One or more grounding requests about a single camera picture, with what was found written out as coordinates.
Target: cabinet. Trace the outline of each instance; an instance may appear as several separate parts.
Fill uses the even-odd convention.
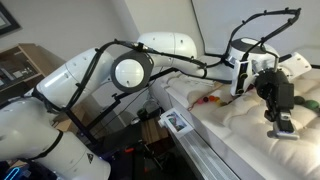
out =
[[[18,44],[0,52],[0,103],[24,94],[54,71],[35,44]]]

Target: framed picture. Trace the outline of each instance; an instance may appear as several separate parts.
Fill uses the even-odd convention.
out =
[[[0,37],[19,28],[20,25],[0,2]]]

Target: mattress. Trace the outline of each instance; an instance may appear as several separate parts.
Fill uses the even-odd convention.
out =
[[[320,102],[320,70],[313,69],[310,72],[297,78],[295,85],[295,95],[300,95],[306,100],[316,100]],[[184,116],[190,123],[198,129],[198,133],[211,145],[211,147],[224,159],[230,167],[235,168],[236,173],[240,173],[241,178],[252,178],[261,175],[265,179],[319,179],[320,177],[320,118],[319,111],[312,111],[303,106],[295,105],[292,113],[292,122],[295,125],[300,139],[279,140],[269,138],[267,132],[272,130],[272,123],[264,118],[266,105],[264,100],[257,96],[254,90],[245,93],[243,96],[232,101],[226,106],[217,103],[196,104],[193,109],[187,106],[193,104],[194,98],[188,100],[188,93],[197,91],[197,97],[214,95],[221,98],[221,101],[232,100],[229,95],[230,86],[217,86],[207,84],[209,88],[200,90],[190,90],[180,93],[174,87],[177,84],[168,83],[169,79],[164,78],[162,87],[175,99],[173,106],[182,104],[186,111]],[[222,146],[217,147],[217,142],[222,142],[223,148],[230,148],[234,155],[228,153]],[[230,159],[241,159],[237,162]],[[250,166],[257,174],[241,172],[244,168],[239,165]]]

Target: small label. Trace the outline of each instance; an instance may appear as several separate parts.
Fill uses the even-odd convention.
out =
[[[89,163],[91,164],[93,160],[93,154],[87,153],[87,155],[88,155]]]

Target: bed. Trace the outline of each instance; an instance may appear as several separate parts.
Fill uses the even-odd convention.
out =
[[[295,96],[320,102],[319,74],[320,70],[312,69],[295,79]],[[216,102],[193,102],[209,95],[229,102],[229,85],[186,80],[175,73],[163,77],[158,88],[167,92],[172,106],[241,179],[319,179],[319,109],[295,105],[292,122],[300,139],[279,140],[267,136],[272,123],[264,118],[266,105],[255,90],[221,106]]]

